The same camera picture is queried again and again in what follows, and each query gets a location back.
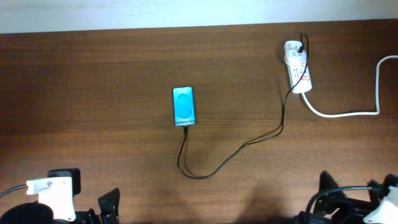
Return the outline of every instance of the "cable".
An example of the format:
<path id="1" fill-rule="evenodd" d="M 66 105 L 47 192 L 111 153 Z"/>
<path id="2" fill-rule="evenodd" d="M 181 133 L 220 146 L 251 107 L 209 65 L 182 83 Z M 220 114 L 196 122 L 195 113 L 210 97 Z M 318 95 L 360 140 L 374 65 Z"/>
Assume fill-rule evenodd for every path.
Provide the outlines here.
<path id="1" fill-rule="evenodd" d="M 374 187 L 368 187 L 368 186 L 349 186 L 349 187 L 339 187 L 337 189 L 331 189 L 331 190 L 324 190 L 321 192 L 318 192 L 315 194 L 310 201 L 307 204 L 307 207 L 305 209 L 305 224 L 310 224 L 310 213 L 311 213 L 311 208 L 312 205 L 317 201 L 320 197 L 327 195 L 327 194 L 332 194 L 335 192 L 342 192 L 342 191 L 347 191 L 347 190 L 377 190 L 377 188 Z"/>
<path id="2" fill-rule="evenodd" d="M 187 127 L 187 126 L 184 126 L 185 137 L 184 137 L 184 141 L 183 141 L 183 143 L 182 143 L 182 145 L 181 145 L 180 154 L 178 155 L 177 166 L 178 166 L 178 169 L 180 170 L 180 172 L 181 172 L 185 177 L 188 177 L 188 178 L 191 178 L 191 179 L 195 179 L 195 180 L 203 180 L 203 179 L 208 179 L 208 178 L 210 178 L 210 177 L 213 177 L 221 168 L 223 168 L 223 166 L 224 166 L 227 162 L 229 162 L 233 157 L 235 157 L 238 153 L 240 153 L 246 146 L 250 146 L 250 145 L 252 145 L 252 144 L 257 144 L 257 143 L 260 143 L 260 142 L 264 142 L 264 141 L 271 140 L 271 139 L 277 137 L 278 135 L 280 135 L 280 134 L 282 133 L 282 131 L 284 130 L 286 99 L 287 99 L 288 95 L 292 92 L 292 90 L 300 83 L 300 81 L 301 81 L 301 79 L 304 77 L 305 71 L 307 70 L 307 67 L 308 67 L 308 56 L 310 55 L 310 42 L 308 41 L 307 35 L 306 35 L 305 33 L 302 32 L 302 33 L 300 33 L 300 40 L 301 40 L 302 46 L 304 46 L 304 43 L 303 43 L 303 36 L 305 37 L 305 39 L 306 39 L 306 41 L 307 41 L 307 58 L 305 59 L 305 60 L 306 60 L 306 63 L 305 63 L 303 75 L 300 77 L 300 79 L 298 80 L 298 82 L 286 93 L 284 103 L 282 104 L 282 117 L 281 117 L 281 119 L 280 119 L 280 125 L 279 125 L 280 131 L 279 131 L 277 134 L 275 134 L 275 135 L 273 135 L 273 136 L 271 136 L 271 137 L 268 137 L 268 138 L 265 138 L 265 139 L 261 139 L 261 140 L 258 140 L 258 141 L 247 142 L 247 143 L 243 144 L 241 147 L 239 147 L 239 149 L 238 149 L 236 152 L 234 152 L 234 153 L 233 153 L 231 156 L 229 156 L 223 163 L 221 163 L 221 165 L 220 165 L 214 172 L 212 172 L 212 173 L 209 174 L 209 175 L 200 176 L 200 177 L 194 177 L 194 176 L 191 176 L 191 175 L 188 175 L 188 174 L 184 173 L 184 171 L 181 170 L 181 167 L 180 167 L 180 157 L 181 157 L 181 153 L 182 153 L 182 149 L 183 149 L 183 147 L 184 147 L 185 141 L 187 140 L 187 133 L 188 133 L 188 127 Z"/>
<path id="3" fill-rule="evenodd" d="M 24 184 L 24 185 L 19 185 L 19 186 L 13 187 L 13 188 L 11 188 L 11 189 L 8 189 L 8 190 L 6 190 L 5 192 L 3 192 L 3 193 L 0 194 L 0 198 L 2 198 L 3 196 L 5 196 L 5 195 L 7 195 L 7 194 L 9 194 L 9 193 L 11 193 L 11 192 L 14 192 L 14 191 L 20 190 L 20 189 L 24 189 L 24 188 L 27 188 L 27 185 L 26 185 L 26 184 Z"/>
<path id="4" fill-rule="evenodd" d="M 379 63 L 377 63 L 376 66 L 376 92 L 375 92 L 375 96 L 376 96 L 376 111 L 372 111 L 372 112 L 352 112 L 352 113 L 343 113 L 343 114 L 323 114 L 319 111 L 317 111 L 316 109 L 314 109 L 314 107 L 310 104 L 310 102 L 307 100 L 307 97 L 305 96 L 305 93 L 301 93 L 301 96 L 304 100 L 304 102 L 307 104 L 308 108 L 310 108 L 310 110 L 312 112 L 314 112 L 316 115 L 319 115 L 321 117 L 324 118 L 340 118 L 340 117 L 345 117 L 345 116 L 357 116 L 357 115 L 378 115 L 380 113 L 380 106 L 379 106 L 379 69 L 380 69 L 380 64 L 390 58 L 398 58 L 398 55 L 391 55 L 391 56 L 387 56 L 384 57 L 383 59 L 381 59 L 379 61 Z"/>

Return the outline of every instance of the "blue circle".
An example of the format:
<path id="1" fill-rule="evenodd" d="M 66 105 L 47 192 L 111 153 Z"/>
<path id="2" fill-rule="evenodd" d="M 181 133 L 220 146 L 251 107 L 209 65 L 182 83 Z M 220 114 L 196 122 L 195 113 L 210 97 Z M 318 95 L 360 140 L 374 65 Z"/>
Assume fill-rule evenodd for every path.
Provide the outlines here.
<path id="1" fill-rule="evenodd" d="M 187 94 L 181 94 L 177 97 L 177 114 L 180 118 L 188 118 L 191 113 L 192 109 L 191 106 L 189 105 L 190 103 L 190 97 Z"/>

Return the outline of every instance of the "blue phone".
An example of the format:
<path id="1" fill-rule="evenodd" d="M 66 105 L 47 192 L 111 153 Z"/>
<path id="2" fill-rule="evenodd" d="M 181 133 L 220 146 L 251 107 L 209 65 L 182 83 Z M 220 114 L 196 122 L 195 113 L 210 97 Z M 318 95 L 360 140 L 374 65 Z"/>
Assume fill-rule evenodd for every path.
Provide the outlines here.
<path id="1" fill-rule="evenodd" d="M 173 89 L 174 116 L 176 126 L 195 124 L 195 110 L 193 108 L 192 87 L 179 87 Z"/>

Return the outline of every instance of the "wooden table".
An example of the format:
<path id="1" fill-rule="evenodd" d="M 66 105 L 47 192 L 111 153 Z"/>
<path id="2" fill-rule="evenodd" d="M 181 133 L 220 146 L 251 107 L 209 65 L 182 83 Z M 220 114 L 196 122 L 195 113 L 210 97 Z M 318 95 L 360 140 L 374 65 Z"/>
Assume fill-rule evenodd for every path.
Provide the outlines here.
<path id="1" fill-rule="evenodd" d="M 209 174 L 279 125 L 290 88 L 283 44 L 300 31 L 313 106 L 374 110 L 376 64 L 397 54 L 398 20 L 0 35 L 0 189 L 79 167 L 77 211 L 99 212 L 97 198 L 119 187 L 122 223 L 232 223 L 298 214 L 323 170 L 341 185 L 397 173 L 398 60 L 380 69 L 380 115 L 321 118 L 290 95 L 279 137 L 208 180 L 178 171 L 172 88 L 195 95 L 183 163 Z M 0 213 L 36 198 L 15 192 Z"/>

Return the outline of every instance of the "white backdrop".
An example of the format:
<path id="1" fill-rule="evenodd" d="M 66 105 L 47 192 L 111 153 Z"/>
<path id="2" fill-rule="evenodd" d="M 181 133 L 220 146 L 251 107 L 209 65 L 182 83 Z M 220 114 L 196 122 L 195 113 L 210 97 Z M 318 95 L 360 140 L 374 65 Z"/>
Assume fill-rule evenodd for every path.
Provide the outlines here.
<path id="1" fill-rule="evenodd" d="M 0 0 L 0 33 L 398 17 L 398 0 Z"/>

